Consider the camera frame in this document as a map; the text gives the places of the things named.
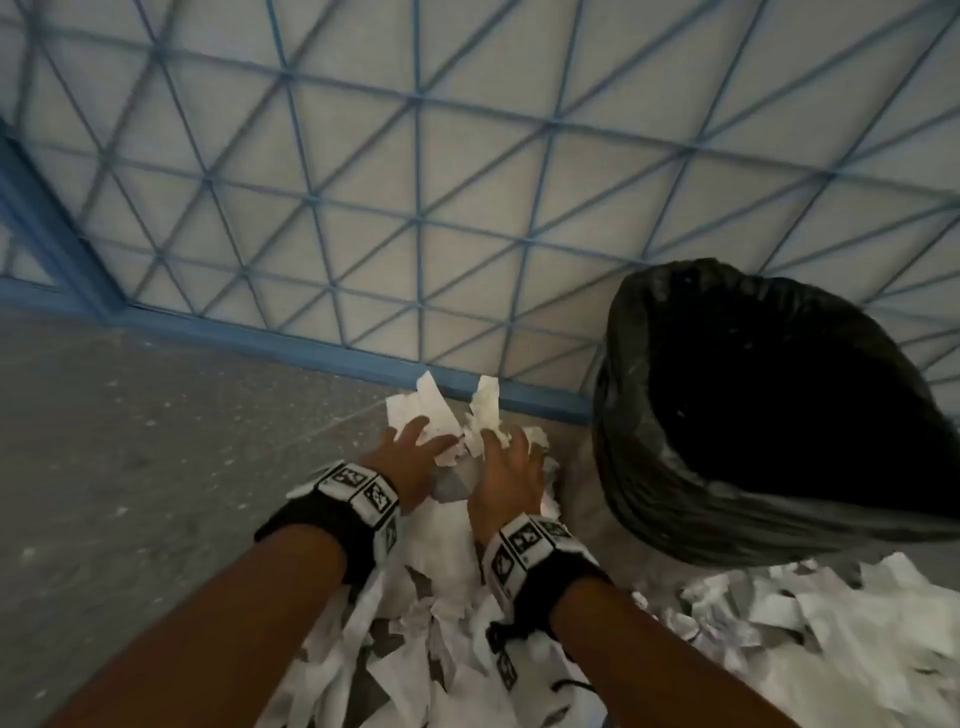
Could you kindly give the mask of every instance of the black trash bag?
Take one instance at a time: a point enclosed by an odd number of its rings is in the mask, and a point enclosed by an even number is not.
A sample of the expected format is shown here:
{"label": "black trash bag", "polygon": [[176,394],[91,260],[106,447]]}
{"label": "black trash bag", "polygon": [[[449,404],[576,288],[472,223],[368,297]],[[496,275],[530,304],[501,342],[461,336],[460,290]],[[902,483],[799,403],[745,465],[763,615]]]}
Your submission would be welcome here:
{"label": "black trash bag", "polygon": [[869,316],[713,259],[613,299],[593,447],[617,520],[689,564],[960,537],[960,438]]}

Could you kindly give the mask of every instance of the forearm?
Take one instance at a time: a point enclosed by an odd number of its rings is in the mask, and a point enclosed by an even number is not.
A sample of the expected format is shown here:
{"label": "forearm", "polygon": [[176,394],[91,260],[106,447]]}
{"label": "forearm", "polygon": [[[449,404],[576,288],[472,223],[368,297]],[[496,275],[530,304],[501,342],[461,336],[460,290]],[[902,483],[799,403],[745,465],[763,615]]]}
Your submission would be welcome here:
{"label": "forearm", "polygon": [[574,582],[550,625],[624,728],[796,728],[610,584]]}
{"label": "forearm", "polygon": [[48,728],[253,726],[346,567],[321,529],[280,529],[137,638]]}

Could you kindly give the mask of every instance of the wrist strap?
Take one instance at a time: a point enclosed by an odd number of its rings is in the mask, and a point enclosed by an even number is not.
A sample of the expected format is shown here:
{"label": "wrist strap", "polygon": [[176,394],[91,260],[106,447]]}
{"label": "wrist strap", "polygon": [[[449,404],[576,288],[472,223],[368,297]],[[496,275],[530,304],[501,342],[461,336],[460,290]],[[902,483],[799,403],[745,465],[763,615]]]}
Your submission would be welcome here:
{"label": "wrist strap", "polygon": [[303,523],[333,536],[347,555],[345,584],[362,584],[386,561],[399,537],[400,508],[386,477],[338,460],[287,494],[289,500],[253,534],[260,541],[285,525]]}
{"label": "wrist strap", "polygon": [[566,526],[543,516],[521,514],[503,526],[488,544],[482,565],[487,585],[512,623],[511,637],[538,629],[552,635],[550,612],[577,579],[610,582]]}

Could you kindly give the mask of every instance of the finger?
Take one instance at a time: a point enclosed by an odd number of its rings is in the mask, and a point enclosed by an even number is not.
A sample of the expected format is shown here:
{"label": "finger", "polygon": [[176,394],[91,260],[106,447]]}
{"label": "finger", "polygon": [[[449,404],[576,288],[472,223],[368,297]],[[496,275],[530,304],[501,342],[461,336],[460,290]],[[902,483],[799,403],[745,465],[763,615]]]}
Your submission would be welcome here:
{"label": "finger", "polygon": [[500,438],[491,429],[480,430],[480,437],[483,438],[484,458],[489,463],[503,456],[503,448],[500,447]]}
{"label": "finger", "polygon": [[396,439],[396,427],[385,427],[380,433],[380,446],[390,445]]}
{"label": "finger", "polygon": [[438,435],[432,440],[427,440],[423,443],[420,449],[427,452],[430,457],[437,457],[437,455],[446,452],[459,442],[460,438],[456,435]]}
{"label": "finger", "polygon": [[510,464],[520,471],[527,466],[528,453],[530,452],[530,443],[527,442],[527,436],[519,427],[511,427],[510,435],[513,438],[510,441],[510,451],[507,453],[507,459]]}
{"label": "finger", "polygon": [[420,437],[420,433],[423,432],[423,429],[429,424],[430,418],[426,415],[415,417],[413,420],[407,423],[407,426],[403,428],[403,431],[400,433],[400,437],[396,443],[408,448],[416,445],[417,438]]}
{"label": "finger", "polygon": [[537,503],[543,498],[543,448],[534,443],[530,447],[530,460],[527,462],[527,485],[533,489]]}

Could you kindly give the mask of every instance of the hand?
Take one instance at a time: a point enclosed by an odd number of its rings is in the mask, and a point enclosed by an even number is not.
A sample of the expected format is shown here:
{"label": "hand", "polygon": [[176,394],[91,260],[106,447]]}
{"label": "hand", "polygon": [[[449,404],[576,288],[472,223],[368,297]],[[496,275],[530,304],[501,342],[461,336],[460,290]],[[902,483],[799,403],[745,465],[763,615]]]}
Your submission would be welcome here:
{"label": "hand", "polygon": [[492,430],[481,433],[484,469],[480,484],[467,502],[470,527],[483,547],[501,526],[521,513],[540,514],[543,498],[543,450],[530,448],[519,427],[511,429],[513,440],[504,450]]}
{"label": "hand", "polygon": [[360,465],[385,475],[396,488],[400,511],[410,513],[430,495],[430,471],[433,459],[457,444],[456,435],[440,435],[417,445],[417,438],[430,422],[425,415],[415,417],[396,437],[396,428],[387,427],[380,445],[360,459]]}

